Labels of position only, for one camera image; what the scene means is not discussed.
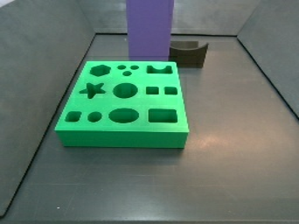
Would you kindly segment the purple block gripper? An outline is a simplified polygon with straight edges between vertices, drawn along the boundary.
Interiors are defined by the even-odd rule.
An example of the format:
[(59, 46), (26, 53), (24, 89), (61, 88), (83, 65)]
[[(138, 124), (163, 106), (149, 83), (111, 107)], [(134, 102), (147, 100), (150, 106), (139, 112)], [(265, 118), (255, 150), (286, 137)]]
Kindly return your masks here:
[(167, 61), (174, 0), (126, 0), (126, 15), (130, 59)]

